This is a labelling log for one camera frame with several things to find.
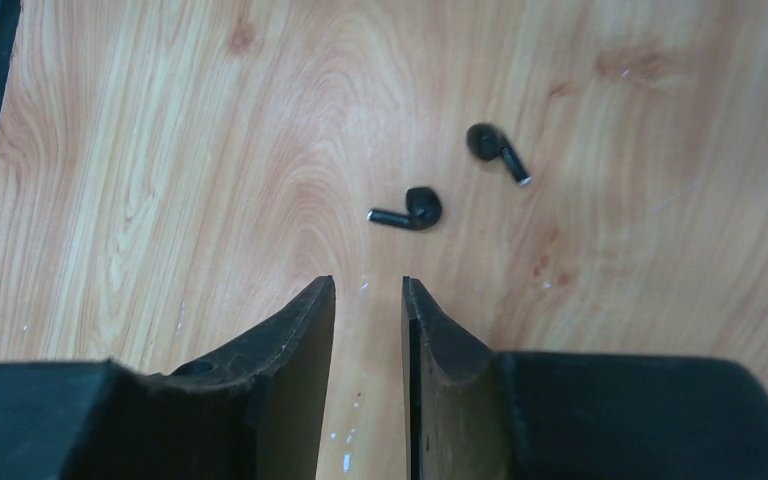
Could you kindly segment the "black earbud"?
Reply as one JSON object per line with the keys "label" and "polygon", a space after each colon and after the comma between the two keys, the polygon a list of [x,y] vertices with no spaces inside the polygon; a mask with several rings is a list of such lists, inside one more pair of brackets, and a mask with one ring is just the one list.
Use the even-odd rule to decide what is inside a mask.
{"label": "black earbud", "polygon": [[442,202],[428,186],[412,187],[405,193],[406,213],[370,209],[367,220],[403,230],[423,231],[435,226],[443,214]]}
{"label": "black earbud", "polygon": [[466,144],[478,160],[500,159],[519,185],[527,185],[531,175],[505,133],[491,123],[476,123],[466,132]]}

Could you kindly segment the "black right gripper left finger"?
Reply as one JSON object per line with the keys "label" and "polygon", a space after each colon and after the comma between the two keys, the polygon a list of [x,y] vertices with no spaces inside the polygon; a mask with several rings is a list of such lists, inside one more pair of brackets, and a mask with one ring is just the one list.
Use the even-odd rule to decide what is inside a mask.
{"label": "black right gripper left finger", "polygon": [[312,479],[335,283],[168,374],[0,363],[0,479]]}

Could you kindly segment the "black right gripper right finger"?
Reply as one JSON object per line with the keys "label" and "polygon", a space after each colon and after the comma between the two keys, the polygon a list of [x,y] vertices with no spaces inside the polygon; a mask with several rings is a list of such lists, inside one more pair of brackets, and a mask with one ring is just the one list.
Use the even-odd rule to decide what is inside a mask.
{"label": "black right gripper right finger", "polygon": [[768,479],[768,393],[687,356],[495,351],[402,282],[411,479]]}

